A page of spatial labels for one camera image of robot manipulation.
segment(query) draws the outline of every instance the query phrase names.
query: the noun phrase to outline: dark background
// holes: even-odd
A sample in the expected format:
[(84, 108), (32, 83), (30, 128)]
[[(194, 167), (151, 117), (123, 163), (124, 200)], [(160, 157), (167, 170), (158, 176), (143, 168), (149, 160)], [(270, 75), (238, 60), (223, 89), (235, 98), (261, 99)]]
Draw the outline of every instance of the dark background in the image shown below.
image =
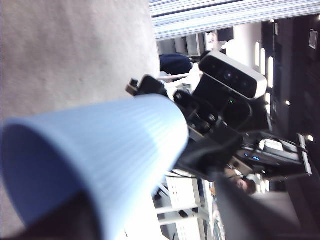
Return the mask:
[(273, 132), (296, 142), (296, 133), (312, 135), (307, 142), (313, 175), (285, 181), (301, 226), (320, 229), (320, 44), (309, 47), (311, 29), (320, 33), (319, 15), (262, 23), (262, 47), (273, 57), (271, 94)]

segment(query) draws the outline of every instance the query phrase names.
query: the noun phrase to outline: screw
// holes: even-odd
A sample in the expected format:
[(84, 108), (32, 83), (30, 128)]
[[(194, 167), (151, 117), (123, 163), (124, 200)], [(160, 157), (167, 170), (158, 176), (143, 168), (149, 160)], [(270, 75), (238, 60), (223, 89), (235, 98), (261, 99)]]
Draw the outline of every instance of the screw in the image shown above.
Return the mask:
[(212, 114), (210, 114), (210, 115), (208, 116), (208, 118), (209, 118), (210, 121), (216, 120), (215, 116), (213, 116)]

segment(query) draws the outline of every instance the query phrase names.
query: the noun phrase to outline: white surface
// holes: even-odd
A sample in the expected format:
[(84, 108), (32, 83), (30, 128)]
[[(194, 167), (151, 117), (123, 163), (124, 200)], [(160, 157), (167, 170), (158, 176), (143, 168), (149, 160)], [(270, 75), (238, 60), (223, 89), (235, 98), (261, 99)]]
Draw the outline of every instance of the white surface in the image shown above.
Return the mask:
[(179, 240), (201, 240), (198, 219), (196, 217), (184, 218), (176, 223)]
[(172, 208), (192, 209), (201, 205), (197, 179), (187, 177), (166, 177)]
[(141, 206), (143, 207), (134, 210), (133, 215), (124, 225), (124, 230), (128, 238), (119, 238), (117, 240), (163, 239), (156, 209), (151, 196), (141, 199)]

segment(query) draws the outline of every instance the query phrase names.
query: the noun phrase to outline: camera lens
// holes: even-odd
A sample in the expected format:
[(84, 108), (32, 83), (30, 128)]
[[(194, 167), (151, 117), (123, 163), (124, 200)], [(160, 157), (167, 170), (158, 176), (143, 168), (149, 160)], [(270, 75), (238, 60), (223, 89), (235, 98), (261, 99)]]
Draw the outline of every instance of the camera lens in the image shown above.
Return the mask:
[(246, 81), (246, 80), (242, 81), (242, 82), (241, 82), (241, 86), (242, 86), (243, 88), (247, 88), (247, 87), (249, 86), (248, 81)]
[(229, 70), (225, 71), (223, 76), (225, 80), (231, 80), (233, 78), (233, 75)]

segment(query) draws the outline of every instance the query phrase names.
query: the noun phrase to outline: light blue cylinder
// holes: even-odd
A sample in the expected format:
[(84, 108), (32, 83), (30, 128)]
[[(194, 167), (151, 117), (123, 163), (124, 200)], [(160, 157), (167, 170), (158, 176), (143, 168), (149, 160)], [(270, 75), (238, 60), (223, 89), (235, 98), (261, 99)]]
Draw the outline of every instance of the light blue cylinder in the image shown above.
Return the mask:
[(1, 175), (27, 226), (84, 190), (112, 240), (187, 141), (183, 114), (160, 95), (11, 118), (1, 129)]

